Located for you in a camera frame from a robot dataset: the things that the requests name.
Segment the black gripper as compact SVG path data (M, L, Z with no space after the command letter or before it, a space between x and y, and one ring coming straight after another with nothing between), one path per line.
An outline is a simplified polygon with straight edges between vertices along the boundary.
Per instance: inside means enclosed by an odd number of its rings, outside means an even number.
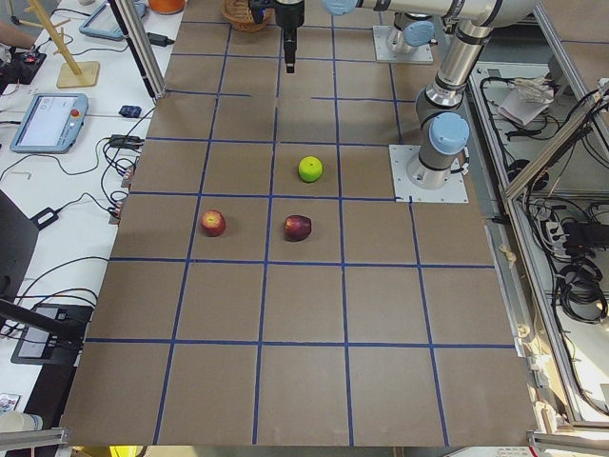
M305 21L304 0L277 0L276 24L283 29L285 70L295 72L297 51L297 28Z

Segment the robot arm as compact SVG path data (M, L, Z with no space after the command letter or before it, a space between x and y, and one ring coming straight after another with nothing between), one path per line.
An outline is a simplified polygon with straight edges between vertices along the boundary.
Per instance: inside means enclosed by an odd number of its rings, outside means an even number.
M532 12L535 1L325 1L333 15L356 8L412 12L457 19L454 37L435 79L416 101L423 142L407 166L407 176L422 189L439 189L469 138L466 121L455 110L481 51L493 30L513 25Z
M411 53L434 38L435 26L432 16L413 12L396 12L393 26L385 43L389 50L397 54Z

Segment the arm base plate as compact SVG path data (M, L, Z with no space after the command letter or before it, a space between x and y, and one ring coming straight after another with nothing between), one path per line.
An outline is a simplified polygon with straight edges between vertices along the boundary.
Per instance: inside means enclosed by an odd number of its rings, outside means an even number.
M403 203L467 204L467 167L454 158L450 169L432 170L420 161L418 145L390 145L394 199Z
M410 24L403 30L394 26L374 26L376 61L381 63L431 65L430 41L434 26L428 22Z

